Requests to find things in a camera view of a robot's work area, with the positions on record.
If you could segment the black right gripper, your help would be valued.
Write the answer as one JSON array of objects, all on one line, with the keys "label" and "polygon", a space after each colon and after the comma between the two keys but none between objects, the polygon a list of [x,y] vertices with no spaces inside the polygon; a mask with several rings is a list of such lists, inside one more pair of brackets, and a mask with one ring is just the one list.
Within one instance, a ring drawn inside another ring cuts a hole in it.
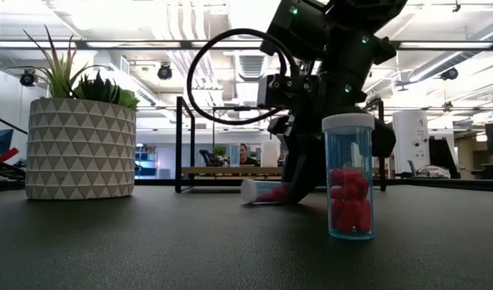
[{"label": "black right gripper", "polygon": [[[322,60],[313,72],[314,61],[302,60],[306,88],[294,115],[270,121],[269,132],[287,149],[282,181],[287,185],[283,201],[296,204],[324,180],[324,137],[321,120],[337,114],[368,114],[358,106],[365,102],[363,92],[371,62],[360,60]],[[374,156],[388,158],[395,147],[392,127],[375,119]]]}]

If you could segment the large blue bottle red pills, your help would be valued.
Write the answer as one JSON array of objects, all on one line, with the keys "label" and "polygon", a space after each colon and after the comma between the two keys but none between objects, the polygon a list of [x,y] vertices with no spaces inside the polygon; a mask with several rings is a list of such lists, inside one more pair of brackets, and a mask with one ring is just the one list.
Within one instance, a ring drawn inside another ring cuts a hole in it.
[{"label": "large blue bottle red pills", "polygon": [[325,140],[328,231],[335,238],[374,237],[371,132],[369,114],[337,114],[321,125]]}]

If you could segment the white plastic pill bottle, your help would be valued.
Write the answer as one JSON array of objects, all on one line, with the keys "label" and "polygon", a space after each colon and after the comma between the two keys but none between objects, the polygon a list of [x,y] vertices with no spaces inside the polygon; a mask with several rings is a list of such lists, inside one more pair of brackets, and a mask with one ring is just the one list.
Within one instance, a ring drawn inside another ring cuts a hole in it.
[{"label": "white plastic pill bottle", "polygon": [[276,168],[280,157],[280,144],[275,140],[268,140],[261,146],[261,166]]}]

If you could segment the small blue bottle red pills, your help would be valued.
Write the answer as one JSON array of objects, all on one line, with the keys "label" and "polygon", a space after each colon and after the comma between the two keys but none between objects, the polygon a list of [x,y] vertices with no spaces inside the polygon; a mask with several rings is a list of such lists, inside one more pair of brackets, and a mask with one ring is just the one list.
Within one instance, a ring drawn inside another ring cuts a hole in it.
[{"label": "small blue bottle red pills", "polygon": [[247,204],[280,203],[288,195],[288,185],[280,181],[244,180],[240,193]]}]

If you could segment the white column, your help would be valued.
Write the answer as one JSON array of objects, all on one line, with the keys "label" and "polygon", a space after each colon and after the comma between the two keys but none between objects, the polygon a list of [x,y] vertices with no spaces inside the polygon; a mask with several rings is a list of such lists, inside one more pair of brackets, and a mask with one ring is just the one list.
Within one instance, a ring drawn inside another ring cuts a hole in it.
[{"label": "white column", "polygon": [[409,160],[415,169],[430,162],[428,119],[425,111],[401,110],[392,115],[392,126],[396,133],[396,173],[411,172]]}]

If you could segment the white bag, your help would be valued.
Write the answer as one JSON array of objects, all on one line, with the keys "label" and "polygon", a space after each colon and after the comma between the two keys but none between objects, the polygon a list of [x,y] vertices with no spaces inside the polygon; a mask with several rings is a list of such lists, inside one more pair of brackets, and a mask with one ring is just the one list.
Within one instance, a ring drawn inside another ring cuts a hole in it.
[{"label": "white bag", "polygon": [[421,178],[450,179],[450,171],[436,165],[426,165],[416,170],[416,176]]}]

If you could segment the black background panel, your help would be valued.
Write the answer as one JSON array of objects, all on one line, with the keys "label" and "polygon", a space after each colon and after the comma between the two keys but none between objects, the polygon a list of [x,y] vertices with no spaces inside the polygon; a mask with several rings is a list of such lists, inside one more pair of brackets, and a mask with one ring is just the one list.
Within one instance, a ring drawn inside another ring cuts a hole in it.
[{"label": "black background panel", "polygon": [[432,165],[447,169],[451,179],[461,177],[446,138],[429,137],[429,158]]}]

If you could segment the person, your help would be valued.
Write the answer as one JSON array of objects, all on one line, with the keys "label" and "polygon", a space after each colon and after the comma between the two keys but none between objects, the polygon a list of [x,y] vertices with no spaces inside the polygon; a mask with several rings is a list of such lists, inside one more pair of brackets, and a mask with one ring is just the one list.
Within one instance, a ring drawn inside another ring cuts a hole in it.
[{"label": "person", "polygon": [[240,164],[241,165],[253,165],[255,167],[259,166],[259,163],[249,156],[247,147],[244,143],[240,144]]}]

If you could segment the small green background plant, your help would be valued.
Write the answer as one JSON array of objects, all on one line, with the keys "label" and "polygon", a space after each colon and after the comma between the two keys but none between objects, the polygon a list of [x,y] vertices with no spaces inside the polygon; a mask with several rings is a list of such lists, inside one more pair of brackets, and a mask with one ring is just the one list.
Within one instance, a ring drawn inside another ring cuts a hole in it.
[{"label": "small green background plant", "polygon": [[213,147],[212,163],[215,167],[222,167],[226,156],[226,146],[216,145]]}]

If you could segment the green artificial succulent plant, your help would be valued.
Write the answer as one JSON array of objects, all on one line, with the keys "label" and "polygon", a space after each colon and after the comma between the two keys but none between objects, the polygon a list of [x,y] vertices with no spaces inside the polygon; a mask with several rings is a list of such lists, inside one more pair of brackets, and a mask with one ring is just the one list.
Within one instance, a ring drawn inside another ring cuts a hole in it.
[{"label": "green artificial succulent plant", "polygon": [[24,34],[42,53],[46,60],[47,67],[38,66],[15,66],[14,68],[34,69],[43,74],[43,78],[50,90],[52,98],[69,98],[89,100],[95,102],[104,102],[119,105],[127,109],[138,111],[139,99],[135,93],[129,89],[123,89],[115,81],[109,78],[104,79],[100,72],[96,73],[94,78],[85,74],[90,68],[109,68],[109,66],[100,64],[84,64],[78,70],[73,68],[74,58],[77,55],[77,49],[73,48],[75,43],[71,35],[68,39],[66,53],[58,52],[47,26],[44,26],[47,34],[49,48],[45,48],[34,39],[31,34],[24,30]]}]

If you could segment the black table mat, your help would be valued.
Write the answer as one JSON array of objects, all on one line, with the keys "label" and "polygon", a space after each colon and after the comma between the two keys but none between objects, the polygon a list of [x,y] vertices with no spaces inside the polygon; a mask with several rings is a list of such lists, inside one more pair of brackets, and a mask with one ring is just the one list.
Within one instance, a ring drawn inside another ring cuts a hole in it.
[{"label": "black table mat", "polygon": [[493,290],[493,193],[392,186],[371,241],[331,238],[326,198],[249,206],[231,193],[0,193],[0,290]]}]

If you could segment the black framed linear ceiling light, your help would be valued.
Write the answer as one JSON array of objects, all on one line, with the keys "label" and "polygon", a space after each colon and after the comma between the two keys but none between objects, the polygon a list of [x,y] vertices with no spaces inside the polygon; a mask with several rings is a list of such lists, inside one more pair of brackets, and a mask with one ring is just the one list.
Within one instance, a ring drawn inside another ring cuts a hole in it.
[{"label": "black framed linear ceiling light", "polygon": [[[67,40],[54,41],[59,49],[77,48],[78,50],[198,50],[206,42],[198,40]],[[254,40],[222,40],[213,45],[217,50],[258,50],[262,42]],[[480,51],[493,52],[491,41],[391,41],[391,45],[399,51]],[[0,39],[0,50],[32,50],[36,45],[30,40]]]}]

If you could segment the white triangle patterned plant pot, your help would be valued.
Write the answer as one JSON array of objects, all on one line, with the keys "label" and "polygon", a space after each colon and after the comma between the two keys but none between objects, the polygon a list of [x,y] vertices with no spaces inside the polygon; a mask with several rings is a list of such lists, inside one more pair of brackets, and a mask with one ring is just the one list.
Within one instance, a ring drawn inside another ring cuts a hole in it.
[{"label": "white triangle patterned plant pot", "polygon": [[70,98],[31,103],[25,190],[32,200],[129,197],[135,186],[136,113]]}]

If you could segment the black metal rig frame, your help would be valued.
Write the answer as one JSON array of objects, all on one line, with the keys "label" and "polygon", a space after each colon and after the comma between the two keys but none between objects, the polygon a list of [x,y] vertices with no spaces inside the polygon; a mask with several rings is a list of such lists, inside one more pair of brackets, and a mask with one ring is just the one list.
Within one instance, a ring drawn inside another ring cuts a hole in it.
[{"label": "black metal rig frame", "polygon": [[[242,180],[182,180],[182,187],[207,186],[207,187],[234,187],[239,186]],[[493,192],[493,180],[458,180],[458,179],[427,179],[427,178],[410,178],[410,179],[390,179],[379,180],[373,179],[374,186],[394,186],[394,185],[412,185],[444,189],[463,189],[474,191]],[[24,189],[23,181],[0,181],[0,191]]]}]

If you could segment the black frame wooden shelf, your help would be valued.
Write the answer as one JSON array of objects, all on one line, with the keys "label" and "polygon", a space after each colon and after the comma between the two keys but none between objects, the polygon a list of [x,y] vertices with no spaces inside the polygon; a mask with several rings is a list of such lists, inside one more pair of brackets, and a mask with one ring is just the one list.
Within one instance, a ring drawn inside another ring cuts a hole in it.
[{"label": "black frame wooden shelf", "polygon": [[[211,110],[246,110],[246,109],[254,109],[253,107],[211,107]],[[381,99],[375,99],[374,101],[370,101],[366,106],[367,110],[378,110],[378,118],[380,121],[384,121],[384,104]],[[183,126],[182,126],[182,117],[184,117],[184,112],[188,114],[190,117],[190,166],[183,167],[182,166],[182,137],[183,137]],[[177,97],[176,99],[176,191],[178,193],[181,192],[181,186],[183,184],[183,175],[186,175],[188,179],[191,181],[188,186],[196,185],[193,183],[195,175],[200,174],[228,174],[228,175],[269,175],[275,174],[279,176],[282,173],[282,168],[265,168],[261,167],[195,167],[195,140],[196,140],[196,119],[192,112],[192,109],[188,106],[183,97]],[[387,177],[385,174],[385,158],[379,157],[379,179],[376,179],[375,184],[379,185],[381,191],[386,191],[387,189]]]}]

